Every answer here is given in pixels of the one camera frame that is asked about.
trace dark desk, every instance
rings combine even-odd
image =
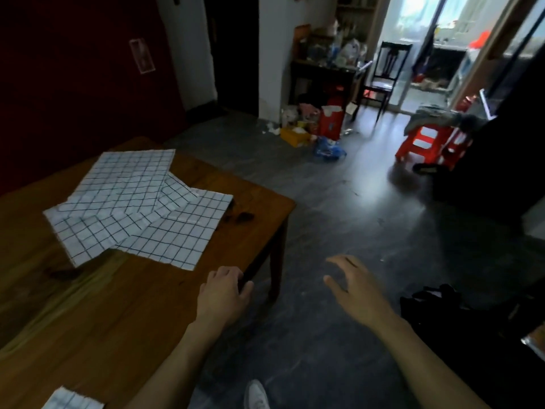
[[[368,69],[371,67],[371,64],[373,61],[366,61],[363,66],[357,68],[357,69],[348,69],[348,68],[328,68],[325,66],[320,66],[317,63],[313,61],[308,60],[294,60],[292,61],[292,80],[291,80],[291,86],[290,86],[290,104],[293,104],[295,101],[295,85],[297,83],[297,79],[309,79],[314,82],[331,82],[340,84],[344,87],[344,103],[343,103],[343,109],[346,108],[346,105],[348,104],[348,100],[350,97],[350,92],[352,88],[352,84],[362,77],[365,79],[367,75]],[[363,92],[361,91],[362,86],[364,86],[365,83],[360,83],[360,88],[358,91],[358,97],[357,97],[357,105],[361,104],[361,98],[363,96]]]

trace blue plastic bag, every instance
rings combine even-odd
[[[325,136],[318,136],[314,147],[315,156],[321,156],[326,161],[337,161],[346,154],[346,151],[338,145],[338,142],[330,141]]]

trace white shoe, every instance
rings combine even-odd
[[[267,393],[259,380],[252,380],[246,386],[244,409],[270,409]]]

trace yellow box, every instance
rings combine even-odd
[[[311,135],[309,133],[296,133],[293,130],[282,128],[280,129],[280,137],[294,148],[298,148],[308,145]]]

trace black door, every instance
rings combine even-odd
[[[259,0],[204,0],[220,106],[258,116]]]

